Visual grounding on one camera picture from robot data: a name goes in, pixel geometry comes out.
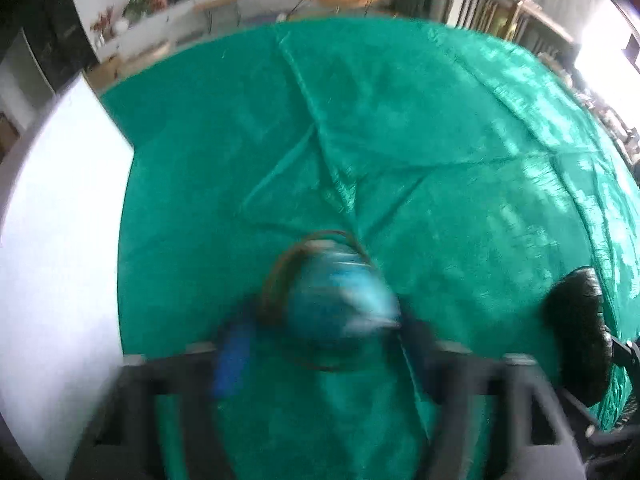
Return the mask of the black earmuffs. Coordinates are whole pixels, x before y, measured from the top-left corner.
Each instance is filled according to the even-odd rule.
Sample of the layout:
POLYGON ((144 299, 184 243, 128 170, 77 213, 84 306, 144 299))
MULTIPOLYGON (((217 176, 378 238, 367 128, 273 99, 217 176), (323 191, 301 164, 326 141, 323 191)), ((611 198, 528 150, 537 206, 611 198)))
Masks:
POLYGON ((544 325, 551 330, 560 361, 556 388, 569 420, 596 426, 589 409, 601 402, 615 367, 639 397, 639 343, 613 336, 602 315, 602 290, 596 271, 582 266, 561 278, 542 303, 544 325))

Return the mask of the white cardboard box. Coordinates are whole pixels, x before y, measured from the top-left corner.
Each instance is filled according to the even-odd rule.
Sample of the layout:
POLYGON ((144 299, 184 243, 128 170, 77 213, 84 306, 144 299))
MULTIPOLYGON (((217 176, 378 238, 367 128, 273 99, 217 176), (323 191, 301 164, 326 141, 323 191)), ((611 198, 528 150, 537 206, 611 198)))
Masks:
POLYGON ((117 261, 134 150, 84 77, 1 165, 1 415, 65 477, 122 365, 117 261))

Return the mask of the green tablecloth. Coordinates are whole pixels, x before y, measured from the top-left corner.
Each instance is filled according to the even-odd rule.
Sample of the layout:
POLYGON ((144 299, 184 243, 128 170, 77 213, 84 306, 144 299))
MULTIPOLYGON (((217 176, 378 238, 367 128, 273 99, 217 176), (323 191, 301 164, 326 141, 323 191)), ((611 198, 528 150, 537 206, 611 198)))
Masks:
MULTIPOLYGON (((235 479, 417 479, 439 406, 397 330, 322 347, 259 316, 302 238, 358 240, 401 318, 482 358, 529 356, 556 396, 542 303, 591 266, 611 334, 639 342, 639 189, 604 128, 528 51, 399 18, 273 24, 202 42, 104 93, 134 149, 120 224, 122 346, 178 356, 255 324, 214 409, 235 479)), ((587 477, 634 479, 615 367, 596 426, 567 418, 587 477)))

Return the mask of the white tv cabinet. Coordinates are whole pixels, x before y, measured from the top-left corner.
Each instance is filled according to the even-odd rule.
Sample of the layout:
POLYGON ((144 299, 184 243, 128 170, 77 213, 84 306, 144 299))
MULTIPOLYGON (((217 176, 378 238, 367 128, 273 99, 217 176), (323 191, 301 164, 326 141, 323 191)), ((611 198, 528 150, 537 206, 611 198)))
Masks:
POLYGON ((142 18, 122 34, 96 47, 102 62, 114 54, 129 58, 163 41, 186 37, 219 36, 233 32, 258 18, 291 10, 298 0, 182 0, 142 18))

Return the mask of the red flower arrangement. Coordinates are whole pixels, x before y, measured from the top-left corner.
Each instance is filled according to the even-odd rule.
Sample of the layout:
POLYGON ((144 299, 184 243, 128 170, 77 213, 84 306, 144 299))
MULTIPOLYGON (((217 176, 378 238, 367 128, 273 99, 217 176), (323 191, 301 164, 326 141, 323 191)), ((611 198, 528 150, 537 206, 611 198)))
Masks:
POLYGON ((96 35, 101 36, 104 40, 113 37, 112 24, 114 18, 114 6, 108 6, 98 17, 91 23, 90 30, 96 35))

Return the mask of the wooden shelf rack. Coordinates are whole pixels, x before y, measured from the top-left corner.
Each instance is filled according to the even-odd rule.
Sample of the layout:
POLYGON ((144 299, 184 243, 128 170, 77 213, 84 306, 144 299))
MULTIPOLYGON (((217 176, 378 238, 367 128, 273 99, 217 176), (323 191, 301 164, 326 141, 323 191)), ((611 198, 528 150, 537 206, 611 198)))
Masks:
POLYGON ((513 42, 534 55, 573 63, 578 44, 534 0, 446 0, 442 22, 513 42))

